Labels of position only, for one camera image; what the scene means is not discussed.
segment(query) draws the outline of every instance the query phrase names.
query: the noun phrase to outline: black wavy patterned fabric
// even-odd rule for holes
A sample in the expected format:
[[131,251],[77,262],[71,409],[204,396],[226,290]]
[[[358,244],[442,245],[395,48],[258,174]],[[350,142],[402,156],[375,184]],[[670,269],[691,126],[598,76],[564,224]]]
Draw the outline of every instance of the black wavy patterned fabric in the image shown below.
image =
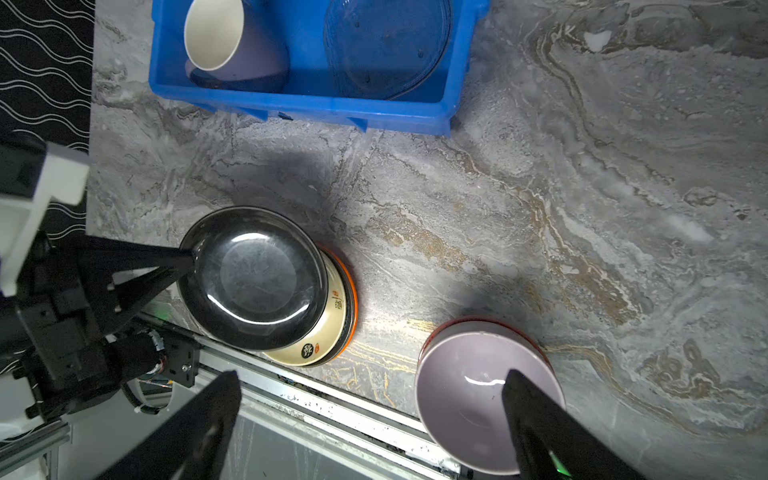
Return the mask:
[[[0,0],[0,128],[88,152],[94,0]],[[51,203],[54,243],[85,232],[85,200]]]

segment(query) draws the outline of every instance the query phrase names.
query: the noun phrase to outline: blue plastic bin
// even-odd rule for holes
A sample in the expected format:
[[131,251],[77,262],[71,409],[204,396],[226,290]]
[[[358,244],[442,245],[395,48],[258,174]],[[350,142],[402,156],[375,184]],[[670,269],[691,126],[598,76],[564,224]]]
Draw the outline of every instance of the blue plastic bin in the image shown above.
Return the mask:
[[253,115],[262,121],[280,116],[416,134],[450,135],[458,110],[469,44],[475,23],[490,0],[452,0],[453,29],[445,56],[424,83],[396,100],[334,97],[323,47],[329,0],[271,0],[262,4],[282,30],[290,54],[290,77],[279,94],[212,90],[187,79],[184,19],[192,0],[154,0],[154,37],[149,85],[155,94],[210,111]]

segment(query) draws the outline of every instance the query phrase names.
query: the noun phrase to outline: cup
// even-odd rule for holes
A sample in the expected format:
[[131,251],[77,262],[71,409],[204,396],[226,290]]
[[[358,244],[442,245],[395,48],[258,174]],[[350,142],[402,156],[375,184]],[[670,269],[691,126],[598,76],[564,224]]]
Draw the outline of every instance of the cup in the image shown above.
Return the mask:
[[208,83],[218,88],[251,84],[279,91],[287,80],[285,44],[266,16],[242,0],[194,0],[184,23],[184,47],[196,68],[187,73],[190,79],[212,78],[218,82]]

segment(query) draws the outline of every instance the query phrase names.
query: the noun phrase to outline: cable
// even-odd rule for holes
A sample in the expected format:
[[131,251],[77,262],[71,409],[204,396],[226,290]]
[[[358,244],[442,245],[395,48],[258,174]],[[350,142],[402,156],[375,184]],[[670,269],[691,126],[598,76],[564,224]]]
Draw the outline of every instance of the cable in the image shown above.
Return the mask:
[[153,407],[153,406],[145,405],[144,403],[142,403],[141,400],[139,400],[136,397],[133,390],[131,390],[131,387],[129,387],[127,383],[123,384],[122,390],[123,390],[123,393],[125,394],[125,398],[128,399],[128,401],[137,411],[141,413],[146,413],[147,415],[157,415],[162,410],[162,409],[159,409],[158,407]]

